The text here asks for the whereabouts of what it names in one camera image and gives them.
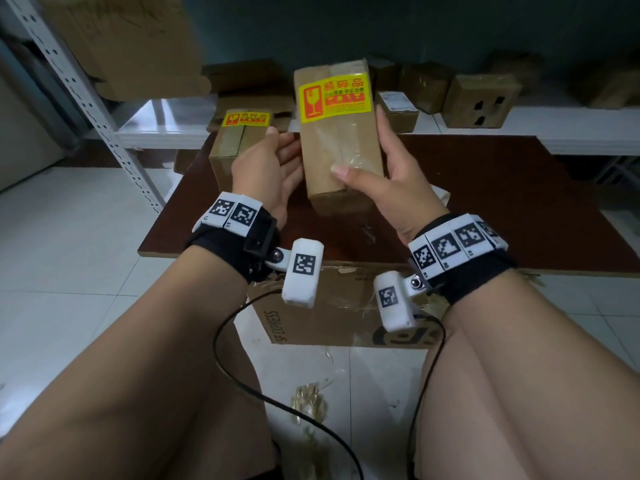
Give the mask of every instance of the brown tabletop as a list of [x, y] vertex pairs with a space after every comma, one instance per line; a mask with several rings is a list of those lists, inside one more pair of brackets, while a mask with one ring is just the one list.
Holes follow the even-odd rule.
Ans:
[[[141, 256], [176, 257], [218, 195], [211, 134], [140, 245]], [[584, 190], [535, 137], [402, 135], [430, 183], [451, 192], [452, 212], [482, 216], [521, 268], [549, 273], [640, 274], [640, 259]], [[324, 261], [405, 263], [409, 252], [377, 210], [319, 217], [304, 185], [292, 195], [283, 247], [324, 244]]]

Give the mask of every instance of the black cable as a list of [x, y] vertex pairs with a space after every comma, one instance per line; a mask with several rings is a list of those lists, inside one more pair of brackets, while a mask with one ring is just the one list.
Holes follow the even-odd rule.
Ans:
[[268, 291], [267, 293], [261, 294], [257, 298], [253, 298], [251, 301], [245, 303], [243, 306], [238, 308], [233, 314], [229, 315], [229, 317], [226, 318], [226, 320], [224, 322], [222, 322], [222, 324], [216, 330], [215, 336], [213, 337], [213, 355], [216, 358], [216, 364], [218, 364], [218, 367], [220, 368], [222, 373], [224, 375], [226, 375], [229, 379], [231, 379], [233, 382], [235, 382], [236, 386], [240, 387], [240, 389], [245, 391], [245, 393], [247, 393], [249, 395], [252, 395], [254, 397], [257, 397], [258, 399], [261, 399], [265, 403], [269, 403], [272, 406], [276, 406], [277, 408], [279, 408], [279, 409], [281, 409], [283, 411], [286, 411], [286, 412], [288, 412], [290, 414], [293, 414], [294, 416], [299, 417], [300, 419], [303, 419], [303, 420], [307, 421], [309, 424], [312, 424], [316, 428], [321, 429], [327, 435], [331, 436], [334, 440], [336, 440], [338, 443], [340, 443], [341, 446], [345, 450], [347, 450], [347, 453], [349, 453], [349, 456], [351, 457], [353, 462], [356, 464], [356, 468], [358, 469], [358, 475], [360, 476], [360, 480], [364, 480], [364, 474], [362, 473], [362, 467], [360, 466], [360, 462], [358, 461], [355, 453], [351, 450], [351, 448], [349, 448], [349, 445], [347, 443], [345, 443], [341, 439], [340, 436], [336, 435], [334, 432], [332, 432], [331, 429], [327, 428], [326, 426], [323, 426], [321, 423], [319, 423], [315, 419], [311, 418], [310, 416], [307, 416], [306, 414], [302, 414], [300, 411], [296, 411], [295, 409], [290, 408], [286, 404], [279, 403], [275, 399], [272, 399], [272, 398], [270, 398], [270, 397], [268, 397], [266, 395], [263, 395], [263, 394], [260, 393], [260, 391], [256, 391], [256, 389], [253, 389], [253, 388], [247, 386], [246, 384], [240, 382], [240, 380], [236, 379], [233, 376], [233, 374], [231, 374], [231, 372], [226, 370], [225, 366], [222, 365], [222, 363], [220, 363], [220, 357], [218, 357], [218, 350], [216, 348], [216, 344], [218, 342], [218, 338], [220, 337], [220, 333], [222, 332], [222, 329], [224, 329], [225, 325], [227, 325], [229, 322], [231, 322], [231, 320], [233, 320], [235, 318], [235, 316], [238, 313], [240, 313], [242, 310], [244, 310], [247, 306], [251, 306], [256, 301], [264, 298], [265, 296], [272, 295], [272, 294], [279, 294], [279, 293], [282, 293], [281, 289], [280, 290]]
[[421, 319], [427, 320], [427, 322], [436, 323], [440, 329], [442, 330], [442, 339], [440, 341], [440, 345], [438, 346], [438, 351], [436, 352], [435, 357], [433, 358], [433, 362], [431, 366], [429, 366], [429, 371], [427, 372], [427, 377], [424, 379], [424, 385], [422, 386], [422, 390], [420, 391], [420, 395], [418, 396], [418, 404], [415, 405], [415, 411], [413, 412], [413, 418], [411, 420], [411, 425], [409, 426], [409, 436], [406, 441], [406, 477], [407, 480], [415, 480], [415, 475], [413, 473], [413, 455], [412, 455], [412, 436], [413, 430], [415, 429], [415, 422], [418, 419], [418, 413], [420, 412], [420, 404], [422, 403], [422, 398], [424, 397], [425, 391], [427, 391], [427, 384], [429, 384], [429, 379], [431, 378], [431, 374], [433, 373], [433, 368], [436, 366], [436, 362], [438, 361], [438, 357], [440, 357], [440, 353], [444, 347], [444, 342], [447, 339], [447, 332], [444, 330], [444, 325], [434, 317], [427, 317], [424, 315], [419, 316]]

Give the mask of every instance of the hand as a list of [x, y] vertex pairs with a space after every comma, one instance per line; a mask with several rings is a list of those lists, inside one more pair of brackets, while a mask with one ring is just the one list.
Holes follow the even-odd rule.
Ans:
[[289, 196], [304, 178], [300, 154], [300, 140], [293, 133], [278, 134], [269, 127], [264, 139], [231, 165], [233, 193], [262, 202], [277, 219], [278, 229], [287, 222]]
[[347, 165], [333, 165], [331, 170], [336, 178], [368, 195], [407, 246], [423, 227], [449, 211], [432, 190], [418, 161], [389, 126], [380, 106], [376, 108], [376, 119], [390, 180]]

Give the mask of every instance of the fingernail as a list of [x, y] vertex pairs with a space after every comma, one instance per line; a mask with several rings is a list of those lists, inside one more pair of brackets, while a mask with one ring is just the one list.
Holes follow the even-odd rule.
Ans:
[[336, 177], [344, 180], [347, 178], [347, 173], [349, 172], [349, 167], [347, 165], [338, 165], [334, 163], [331, 165], [331, 171], [335, 174]]

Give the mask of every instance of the yellow sticker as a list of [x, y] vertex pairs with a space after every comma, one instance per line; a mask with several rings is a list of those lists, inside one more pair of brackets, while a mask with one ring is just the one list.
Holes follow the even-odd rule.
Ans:
[[269, 126], [270, 117], [268, 112], [228, 112], [222, 126]]
[[302, 124], [340, 114], [371, 111], [367, 74], [336, 75], [298, 88]]

